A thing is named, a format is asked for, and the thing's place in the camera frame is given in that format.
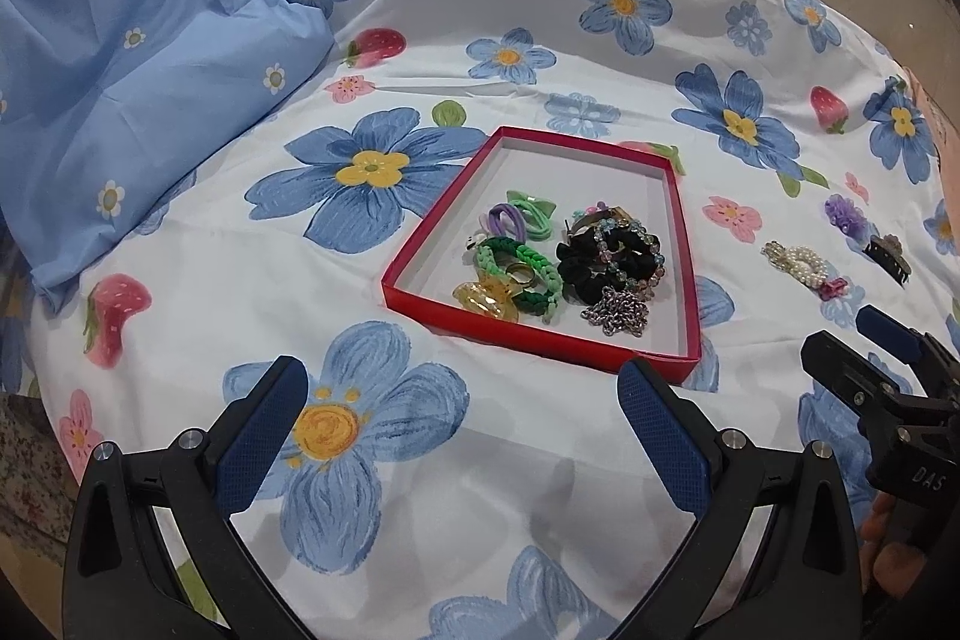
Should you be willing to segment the person's right hand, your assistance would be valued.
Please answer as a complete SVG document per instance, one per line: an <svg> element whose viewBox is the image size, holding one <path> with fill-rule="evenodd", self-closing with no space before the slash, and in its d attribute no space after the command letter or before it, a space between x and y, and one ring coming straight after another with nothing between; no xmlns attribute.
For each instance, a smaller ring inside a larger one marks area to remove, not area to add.
<svg viewBox="0 0 960 640"><path fill-rule="evenodd" d="M916 583L923 578L928 556L916 548L924 533L924 512L901 502L892 494L879 492L861 525L861 590L882 594L892 603L910 612L919 604Z"/></svg>

